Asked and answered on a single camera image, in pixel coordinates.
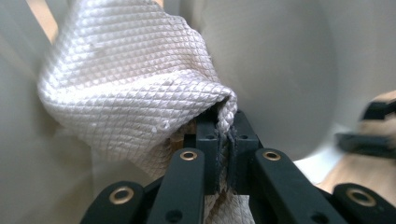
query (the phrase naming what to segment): metal rivet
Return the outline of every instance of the metal rivet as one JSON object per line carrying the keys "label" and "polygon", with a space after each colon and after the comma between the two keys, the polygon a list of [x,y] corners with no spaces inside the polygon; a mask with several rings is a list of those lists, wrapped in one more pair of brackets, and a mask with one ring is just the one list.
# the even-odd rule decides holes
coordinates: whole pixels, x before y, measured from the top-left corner
{"label": "metal rivet", "polygon": [[[117,197],[118,193],[125,192],[123,197]],[[111,192],[109,200],[114,204],[128,203],[134,197],[134,191],[129,187],[119,187]]]}
{"label": "metal rivet", "polygon": [[198,157],[198,155],[193,151],[185,151],[180,154],[180,158],[183,161],[193,161]]}
{"label": "metal rivet", "polygon": [[269,161],[279,161],[280,160],[280,155],[275,153],[274,151],[266,151],[262,153],[265,159]]}
{"label": "metal rivet", "polygon": [[348,189],[346,191],[346,196],[353,202],[365,207],[373,207],[376,205],[376,201],[373,196],[361,189]]}

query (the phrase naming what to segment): diamond-textured fabric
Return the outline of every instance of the diamond-textured fabric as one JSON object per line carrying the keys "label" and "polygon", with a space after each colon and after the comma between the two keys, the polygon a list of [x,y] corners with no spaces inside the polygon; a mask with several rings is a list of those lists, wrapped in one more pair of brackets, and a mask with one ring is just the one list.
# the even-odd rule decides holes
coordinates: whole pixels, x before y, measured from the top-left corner
{"label": "diamond-textured fabric", "polygon": [[[236,96],[219,83],[205,41],[184,19],[149,0],[75,2],[38,81],[43,105],[66,129],[153,178],[172,156],[167,139],[212,105],[219,131],[228,132]],[[206,216],[219,217],[216,206],[241,209],[209,198]]]}

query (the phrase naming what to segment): brass grommet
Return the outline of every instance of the brass grommet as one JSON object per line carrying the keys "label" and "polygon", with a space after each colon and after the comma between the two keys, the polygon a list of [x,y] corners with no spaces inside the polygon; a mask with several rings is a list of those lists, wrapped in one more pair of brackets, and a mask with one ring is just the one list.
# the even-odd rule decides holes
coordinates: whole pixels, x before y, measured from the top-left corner
{"label": "brass grommet", "polygon": [[353,202],[365,207],[373,207],[376,205],[376,201],[373,196],[361,189],[347,189],[346,196]]}
{"label": "brass grommet", "polygon": [[197,159],[198,155],[193,151],[185,151],[180,154],[180,158],[183,161],[193,161]]}
{"label": "brass grommet", "polygon": [[279,161],[281,158],[280,155],[274,151],[266,151],[262,153],[262,156],[269,161]]}
{"label": "brass grommet", "polygon": [[[126,192],[125,196],[116,197],[116,194]],[[134,197],[134,191],[129,187],[119,187],[111,192],[109,200],[114,204],[128,203]]]}

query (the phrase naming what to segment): crumpled towel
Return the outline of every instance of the crumpled towel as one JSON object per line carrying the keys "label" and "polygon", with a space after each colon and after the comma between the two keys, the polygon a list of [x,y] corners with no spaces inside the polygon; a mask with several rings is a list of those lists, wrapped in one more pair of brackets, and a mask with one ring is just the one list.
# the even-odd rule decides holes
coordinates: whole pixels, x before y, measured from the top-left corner
{"label": "crumpled towel", "polygon": [[[237,109],[201,36],[149,0],[75,1],[38,93],[66,129],[153,178],[164,174],[172,156],[166,141],[172,133],[218,103],[218,129],[226,133]],[[225,191],[208,197],[207,221],[223,223],[228,216],[228,223],[249,223],[241,200]]]}

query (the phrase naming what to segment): white cloth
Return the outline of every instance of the white cloth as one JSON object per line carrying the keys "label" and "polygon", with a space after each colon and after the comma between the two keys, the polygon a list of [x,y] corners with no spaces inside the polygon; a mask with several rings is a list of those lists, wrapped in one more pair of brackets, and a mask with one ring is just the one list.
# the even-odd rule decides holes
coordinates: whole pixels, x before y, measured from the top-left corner
{"label": "white cloth", "polygon": [[[42,69],[38,93],[81,140],[153,178],[164,174],[172,156],[166,139],[181,125],[221,102],[218,129],[226,133],[236,112],[236,96],[219,83],[201,36],[149,0],[76,1]],[[206,200],[213,223],[222,223],[212,209],[216,203],[222,211],[243,209],[217,198]]]}

